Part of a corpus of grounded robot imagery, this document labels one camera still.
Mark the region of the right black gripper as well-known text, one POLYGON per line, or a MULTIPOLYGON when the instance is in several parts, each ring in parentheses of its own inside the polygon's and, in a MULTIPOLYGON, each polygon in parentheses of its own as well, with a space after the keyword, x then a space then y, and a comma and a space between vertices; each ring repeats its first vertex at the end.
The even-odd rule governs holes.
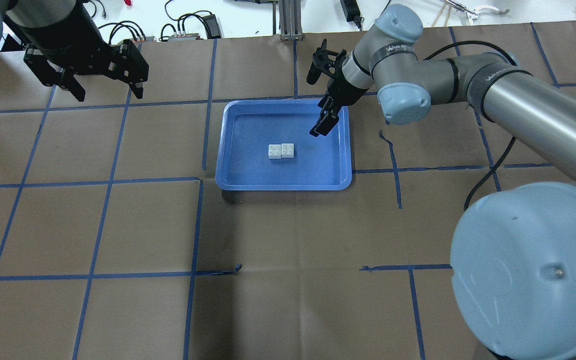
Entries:
POLYGON ((329 80, 317 103, 318 119, 310 130, 313 137, 327 136, 338 124, 340 107, 354 105, 369 89, 368 70, 359 64, 354 51, 329 50, 327 39, 312 54, 307 84, 317 84, 322 75, 329 80))

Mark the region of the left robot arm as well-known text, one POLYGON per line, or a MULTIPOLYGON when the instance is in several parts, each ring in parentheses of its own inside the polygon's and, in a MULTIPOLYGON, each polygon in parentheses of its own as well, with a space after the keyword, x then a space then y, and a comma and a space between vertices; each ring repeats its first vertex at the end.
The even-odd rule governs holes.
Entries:
POLYGON ((134 41, 105 41, 80 0, 0 0, 0 38, 9 27, 23 41, 23 62, 46 87, 68 91, 80 102, 78 76, 105 76, 144 96, 149 65, 134 41))

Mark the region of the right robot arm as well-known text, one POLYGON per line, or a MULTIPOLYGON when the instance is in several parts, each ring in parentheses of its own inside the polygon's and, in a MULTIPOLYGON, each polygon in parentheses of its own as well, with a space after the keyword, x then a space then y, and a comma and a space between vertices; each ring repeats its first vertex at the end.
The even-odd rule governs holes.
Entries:
POLYGON ((391 4, 352 50, 323 40, 306 80, 329 82, 310 134, 329 134, 371 87, 390 125, 464 102, 505 130, 510 141, 452 236, 455 302, 492 359, 576 360, 576 97, 480 40, 471 44, 489 52, 437 59, 455 42, 419 59, 422 33, 413 10, 391 4))

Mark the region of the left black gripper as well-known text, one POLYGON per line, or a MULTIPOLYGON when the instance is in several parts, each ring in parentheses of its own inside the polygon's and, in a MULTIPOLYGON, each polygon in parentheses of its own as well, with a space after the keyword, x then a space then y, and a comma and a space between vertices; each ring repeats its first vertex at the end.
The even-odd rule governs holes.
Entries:
POLYGON ((46 87, 69 92, 78 102, 86 91, 76 76, 105 76, 127 84, 137 100, 144 97, 150 66, 132 39, 110 45, 89 23, 62 21, 23 27, 29 39, 23 62, 46 87))

